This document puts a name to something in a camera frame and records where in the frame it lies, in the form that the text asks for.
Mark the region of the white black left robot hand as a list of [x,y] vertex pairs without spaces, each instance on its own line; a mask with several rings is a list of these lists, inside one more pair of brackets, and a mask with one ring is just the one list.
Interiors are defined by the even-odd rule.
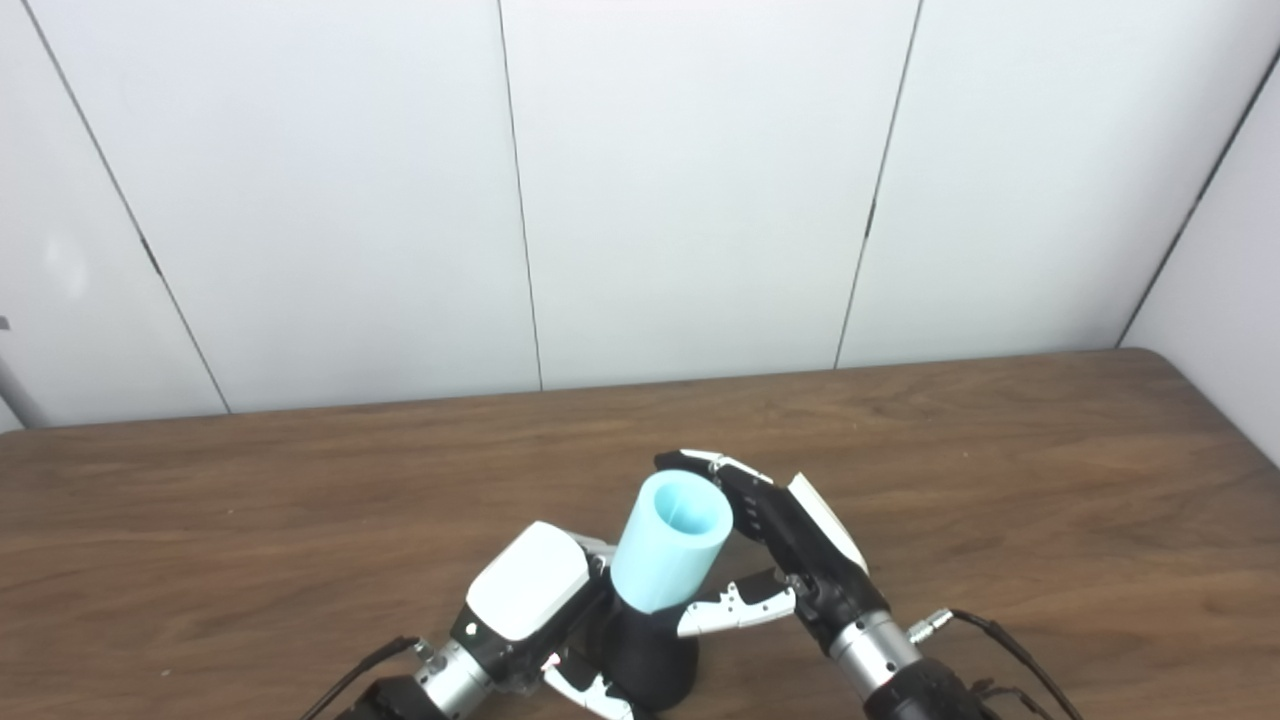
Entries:
[[572,647],[576,632],[613,600],[616,547],[535,521],[472,580],[443,666],[422,676],[428,697],[448,719],[465,719],[489,694],[550,687],[602,719],[648,715]]

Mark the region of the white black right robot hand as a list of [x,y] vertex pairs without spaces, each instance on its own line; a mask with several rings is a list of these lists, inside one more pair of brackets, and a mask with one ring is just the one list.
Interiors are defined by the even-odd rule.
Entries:
[[678,448],[654,457],[658,470],[690,471],[728,501],[733,529],[762,544],[773,570],[740,578],[718,596],[696,597],[675,629],[681,638],[771,623],[794,612],[819,650],[836,659],[849,626],[890,605],[870,582],[849,530],[812,483],[797,474],[786,486],[731,456]]

